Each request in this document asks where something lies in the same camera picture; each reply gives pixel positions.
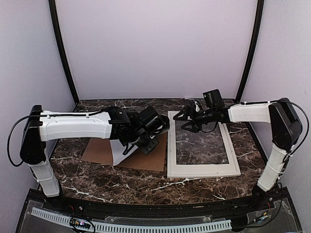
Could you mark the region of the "clear acrylic sheet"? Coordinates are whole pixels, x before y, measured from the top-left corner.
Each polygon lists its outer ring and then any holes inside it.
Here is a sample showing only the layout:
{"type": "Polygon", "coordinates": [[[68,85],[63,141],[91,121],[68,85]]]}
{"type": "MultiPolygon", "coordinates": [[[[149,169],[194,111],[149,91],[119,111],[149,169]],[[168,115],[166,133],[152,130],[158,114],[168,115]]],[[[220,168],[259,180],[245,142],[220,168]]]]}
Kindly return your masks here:
{"type": "Polygon", "coordinates": [[[228,164],[223,138],[215,123],[203,125],[203,131],[192,133],[175,123],[176,163],[178,165],[228,164]]]}

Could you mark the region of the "landscape photo print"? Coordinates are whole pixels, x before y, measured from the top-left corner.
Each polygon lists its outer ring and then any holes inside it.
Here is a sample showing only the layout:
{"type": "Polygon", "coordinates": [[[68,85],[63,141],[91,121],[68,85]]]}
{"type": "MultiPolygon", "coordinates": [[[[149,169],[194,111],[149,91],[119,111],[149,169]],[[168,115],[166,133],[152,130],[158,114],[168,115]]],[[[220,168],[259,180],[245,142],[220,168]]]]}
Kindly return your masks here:
{"type": "Polygon", "coordinates": [[[131,144],[128,148],[126,148],[119,140],[110,140],[110,146],[112,151],[113,166],[120,164],[138,149],[137,146],[131,144]]]}

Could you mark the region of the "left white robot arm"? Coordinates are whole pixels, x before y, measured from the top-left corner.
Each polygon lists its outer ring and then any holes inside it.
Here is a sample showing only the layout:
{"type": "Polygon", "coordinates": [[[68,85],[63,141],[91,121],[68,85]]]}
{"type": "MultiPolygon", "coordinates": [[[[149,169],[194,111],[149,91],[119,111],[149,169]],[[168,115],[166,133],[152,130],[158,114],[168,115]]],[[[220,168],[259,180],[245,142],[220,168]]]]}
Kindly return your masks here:
{"type": "Polygon", "coordinates": [[[50,205],[63,212],[69,202],[61,195],[61,186],[46,155],[46,142],[63,138],[105,139],[116,166],[137,149],[149,154],[158,144],[157,136],[166,128],[166,122],[153,107],[139,113],[114,106],[97,112],[58,113],[36,105],[24,129],[20,157],[50,198],[50,205]]]}

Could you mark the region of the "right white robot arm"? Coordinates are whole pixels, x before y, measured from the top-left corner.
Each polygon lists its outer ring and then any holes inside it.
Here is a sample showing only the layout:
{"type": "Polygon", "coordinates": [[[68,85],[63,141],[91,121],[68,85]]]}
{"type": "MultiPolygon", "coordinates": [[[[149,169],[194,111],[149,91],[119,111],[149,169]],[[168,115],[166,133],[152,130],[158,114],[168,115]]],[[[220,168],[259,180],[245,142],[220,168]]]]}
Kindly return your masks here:
{"type": "Polygon", "coordinates": [[[244,102],[226,105],[222,98],[206,100],[206,109],[197,101],[184,107],[173,117],[183,121],[182,129],[193,133],[203,130],[209,123],[261,123],[270,128],[271,151],[256,187],[270,191],[284,174],[286,166],[298,149],[303,132],[302,122],[296,113],[298,105],[288,98],[272,101],[244,102]]]}

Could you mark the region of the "brown cardboard backing board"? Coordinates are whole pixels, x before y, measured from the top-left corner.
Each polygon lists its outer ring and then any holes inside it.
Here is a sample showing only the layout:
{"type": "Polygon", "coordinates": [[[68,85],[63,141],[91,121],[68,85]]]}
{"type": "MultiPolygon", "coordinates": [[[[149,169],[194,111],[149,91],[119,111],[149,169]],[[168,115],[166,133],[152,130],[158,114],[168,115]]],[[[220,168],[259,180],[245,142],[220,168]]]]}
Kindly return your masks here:
{"type": "MultiPolygon", "coordinates": [[[[165,133],[157,139],[159,144],[148,155],[144,155],[140,149],[137,149],[134,153],[116,166],[142,170],[163,171],[167,134],[165,133]]],[[[99,138],[90,139],[82,156],[82,160],[112,166],[113,159],[110,140],[99,138]]]]}

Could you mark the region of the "small circuit board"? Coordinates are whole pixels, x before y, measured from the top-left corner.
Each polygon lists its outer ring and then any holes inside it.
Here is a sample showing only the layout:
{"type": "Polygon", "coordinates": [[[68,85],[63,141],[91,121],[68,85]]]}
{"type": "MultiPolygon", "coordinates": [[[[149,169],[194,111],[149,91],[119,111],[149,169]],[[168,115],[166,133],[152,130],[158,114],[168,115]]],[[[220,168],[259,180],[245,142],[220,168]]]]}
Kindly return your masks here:
{"type": "Polygon", "coordinates": [[[76,219],[76,218],[71,218],[69,220],[69,225],[74,228],[74,229],[81,229],[81,230],[90,230],[91,225],[87,223],[84,220],[76,219]]]}

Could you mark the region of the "black front rail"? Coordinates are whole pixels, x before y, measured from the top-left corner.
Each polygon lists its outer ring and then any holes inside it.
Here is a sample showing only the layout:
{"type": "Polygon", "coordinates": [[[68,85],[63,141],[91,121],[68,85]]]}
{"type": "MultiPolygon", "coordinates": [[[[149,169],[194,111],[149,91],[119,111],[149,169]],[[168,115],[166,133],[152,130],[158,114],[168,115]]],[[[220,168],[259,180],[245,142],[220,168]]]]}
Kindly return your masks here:
{"type": "Polygon", "coordinates": [[[184,218],[212,216],[213,218],[241,218],[248,213],[276,207],[276,201],[288,197],[288,189],[276,185],[266,195],[247,196],[232,200],[177,205],[133,205],[115,204],[75,199],[66,196],[46,200],[41,191],[30,189],[23,210],[37,204],[47,210],[58,211],[74,217],[105,219],[111,217],[129,218],[184,218]]]}

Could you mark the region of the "right black corner post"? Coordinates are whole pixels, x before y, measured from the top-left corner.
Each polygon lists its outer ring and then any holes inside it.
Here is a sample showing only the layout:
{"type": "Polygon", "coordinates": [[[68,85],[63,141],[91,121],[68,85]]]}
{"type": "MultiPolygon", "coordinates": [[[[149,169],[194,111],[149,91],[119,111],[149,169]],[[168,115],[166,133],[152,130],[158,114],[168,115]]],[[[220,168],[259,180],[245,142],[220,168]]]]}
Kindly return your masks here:
{"type": "Polygon", "coordinates": [[[239,88],[238,88],[238,91],[235,97],[236,102],[240,102],[242,100],[242,96],[246,88],[247,80],[250,74],[251,66],[253,63],[253,59],[254,59],[254,55],[255,55],[255,51],[257,47],[260,26],[261,26],[261,21],[262,21],[262,15],[263,15],[263,9],[264,9],[264,0],[258,0],[249,50],[247,53],[247,58],[245,61],[245,66],[243,69],[239,88]]]}

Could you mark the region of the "black corner post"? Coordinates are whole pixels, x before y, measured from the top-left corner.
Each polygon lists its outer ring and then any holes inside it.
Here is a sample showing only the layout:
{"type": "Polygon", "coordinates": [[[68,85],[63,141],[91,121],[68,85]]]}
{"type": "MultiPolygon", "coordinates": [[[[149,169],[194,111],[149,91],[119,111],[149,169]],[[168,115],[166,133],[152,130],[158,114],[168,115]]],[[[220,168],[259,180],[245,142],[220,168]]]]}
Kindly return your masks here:
{"type": "Polygon", "coordinates": [[[264,0],[258,0],[249,50],[247,53],[247,58],[245,61],[245,66],[243,69],[239,88],[238,88],[238,91],[235,97],[236,102],[240,102],[242,100],[242,96],[246,88],[247,80],[250,74],[251,66],[253,63],[253,59],[254,59],[254,55],[255,55],[255,51],[257,47],[260,26],[261,26],[261,21],[262,21],[262,15],[263,15],[263,9],[264,9],[264,0]]]}
{"type": "Polygon", "coordinates": [[[50,9],[50,15],[51,15],[51,20],[52,20],[52,26],[53,26],[53,31],[54,31],[54,36],[58,48],[58,53],[60,56],[60,60],[62,63],[63,71],[66,77],[67,84],[69,86],[69,90],[72,96],[72,99],[75,104],[79,103],[79,97],[78,93],[73,81],[73,77],[71,74],[71,70],[69,67],[69,62],[67,59],[66,51],[65,51],[65,46],[62,38],[62,33],[61,33],[61,27],[59,23],[59,18],[58,18],[58,12],[57,12],[57,7],[56,7],[56,1],[55,0],[49,0],[49,9],[50,9]]]}

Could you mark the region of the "left black corner post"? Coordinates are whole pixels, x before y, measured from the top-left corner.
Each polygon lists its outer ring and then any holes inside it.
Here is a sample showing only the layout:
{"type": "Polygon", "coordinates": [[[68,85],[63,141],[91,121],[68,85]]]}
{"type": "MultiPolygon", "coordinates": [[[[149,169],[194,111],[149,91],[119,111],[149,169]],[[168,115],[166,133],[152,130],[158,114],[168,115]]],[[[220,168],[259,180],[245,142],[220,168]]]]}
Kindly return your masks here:
{"type": "Polygon", "coordinates": [[[56,1],[55,0],[49,0],[49,9],[50,9],[50,15],[51,15],[51,20],[52,20],[52,26],[53,26],[53,31],[54,31],[54,36],[58,48],[58,53],[60,56],[60,60],[62,63],[63,71],[66,77],[67,84],[69,86],[69,90],[72,96],[72,99],[75,104],[79,103],[79,97],[78,93],[73,81],[73,77],[71,74],[71,70],[69,67],[69,62],[67,59],[66,51],[65,51],[65,46],[62,38],[62,33],[61,33],[61,27],[59,23],[59,18],[58,18],[58,12],[57,12],[57,7],[56,7],[56,1]]]}

